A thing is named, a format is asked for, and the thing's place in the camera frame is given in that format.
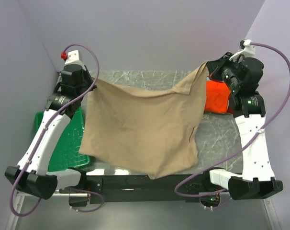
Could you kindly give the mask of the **beige t shirt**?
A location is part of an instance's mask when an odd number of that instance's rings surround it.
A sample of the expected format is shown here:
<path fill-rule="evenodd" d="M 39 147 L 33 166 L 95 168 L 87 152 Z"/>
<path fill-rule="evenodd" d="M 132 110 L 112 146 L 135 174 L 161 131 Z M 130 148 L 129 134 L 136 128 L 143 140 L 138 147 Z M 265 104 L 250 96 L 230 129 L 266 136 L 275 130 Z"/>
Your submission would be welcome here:
<path fill-rule="evenodd" d="M 79 152 L 161 178 L 198 162 L 195 133 L 206 103 L 208 69 L 201 64 L 166 91 L 97 81 L 88 94 Z"/>

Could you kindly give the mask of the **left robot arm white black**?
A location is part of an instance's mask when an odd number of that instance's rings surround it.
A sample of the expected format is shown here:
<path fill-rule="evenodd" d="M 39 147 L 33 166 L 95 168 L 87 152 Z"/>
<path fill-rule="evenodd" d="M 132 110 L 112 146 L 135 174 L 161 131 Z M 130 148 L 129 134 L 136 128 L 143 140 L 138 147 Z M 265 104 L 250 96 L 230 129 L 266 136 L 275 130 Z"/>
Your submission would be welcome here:
<path fill-rule="evenodd" d="M 9 166 L 5 177 L 16 189 L 47 200 L 57 189 L 71 186 L 81 193 L 88 186 L 84 174 L 76 169 L 48 172 L 48 165 L 63 131 L 81 107 L 84 93 L 92 91 L 93 79 L 83 64 L 65 65 L 61 81 L 48 98 L 43 119 L 35 137 L 15 167 Z"/>

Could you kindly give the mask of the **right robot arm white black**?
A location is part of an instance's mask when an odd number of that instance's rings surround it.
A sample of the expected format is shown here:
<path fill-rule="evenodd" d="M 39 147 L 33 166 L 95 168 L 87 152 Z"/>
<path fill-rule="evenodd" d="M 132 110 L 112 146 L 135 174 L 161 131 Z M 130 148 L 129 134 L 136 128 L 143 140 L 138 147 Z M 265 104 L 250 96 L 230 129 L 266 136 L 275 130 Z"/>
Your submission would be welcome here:
<path fill-rule="evenodd" d="M 209 78 L 225 83 L 230 90 L 229 106 L 238 127 L 243 156 L 243 171 L 235 174 L 211 169 L 203 177 L 202 187 L 213 191 L 217 186 L 228 190 L 233 200 L 266 199 L 283 190 L 270 165 L 264 124 L 266 109 L 257 91 L 264 64 L 244 54 L 226 52 L 207 63 Z"/>

